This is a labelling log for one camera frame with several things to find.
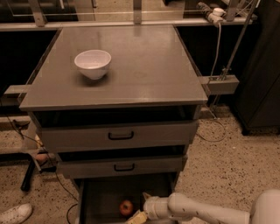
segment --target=red apple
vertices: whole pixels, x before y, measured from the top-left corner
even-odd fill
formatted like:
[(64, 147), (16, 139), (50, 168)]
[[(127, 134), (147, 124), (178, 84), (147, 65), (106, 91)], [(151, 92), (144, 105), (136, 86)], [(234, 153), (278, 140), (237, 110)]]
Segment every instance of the red apple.
[(128, 199), (123, 200), (119, 208), (120, 208), (120, 213), (125, 217), (133, 214), (133, 204)]

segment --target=robotic hand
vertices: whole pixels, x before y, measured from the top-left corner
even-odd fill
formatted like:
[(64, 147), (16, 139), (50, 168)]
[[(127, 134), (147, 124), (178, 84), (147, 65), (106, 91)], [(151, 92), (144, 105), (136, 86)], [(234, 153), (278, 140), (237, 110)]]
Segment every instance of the robotic hand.
[(168, 198), (144, 193), (143, 212), (138, 211), (126, 224), (152, 221), (189, 221), (197, 217), (210, 224), (278, 224), (280, 223), (280, 191), (263, 192), (254, 202), (251, 213), (199, 203), (175, 192)]

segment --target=black drawer handle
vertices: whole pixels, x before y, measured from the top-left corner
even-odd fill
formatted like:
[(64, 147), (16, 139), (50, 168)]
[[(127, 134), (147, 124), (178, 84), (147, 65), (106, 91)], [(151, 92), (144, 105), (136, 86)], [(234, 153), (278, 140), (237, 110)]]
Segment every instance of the black drawer handle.
[(108, 133), (108, 139), (110, 140), (129, 140), (134, 136), (134, 132), (131, 131), (131, 133), (127, 136), (113, 136), (111, 132)]
[(130, 168), (126, 168), (126, 169), (120, 169), (116, 167), (116, 164), (114, 164), (114, 170), (116, 172), (132, 172), (135, 169), (135, 164), (132, 164), (132, 166)]

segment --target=shoe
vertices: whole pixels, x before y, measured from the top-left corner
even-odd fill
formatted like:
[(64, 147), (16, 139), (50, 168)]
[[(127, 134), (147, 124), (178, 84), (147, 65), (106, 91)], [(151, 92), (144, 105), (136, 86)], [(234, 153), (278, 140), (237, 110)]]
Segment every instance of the shoe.
[(32, 205), (27, 203), (0, 213), (0, 224), (23, 223), (32, 214)]

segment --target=bowl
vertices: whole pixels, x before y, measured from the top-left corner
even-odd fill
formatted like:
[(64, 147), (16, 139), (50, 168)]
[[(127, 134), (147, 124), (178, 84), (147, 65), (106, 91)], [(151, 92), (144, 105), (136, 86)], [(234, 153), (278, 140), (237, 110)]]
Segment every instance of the bowl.
[(91, 80), (99, 80), (109, 70), (111, 55), (101, 50), (89, 50), (78, 54), (74, 60), (78, 70)]

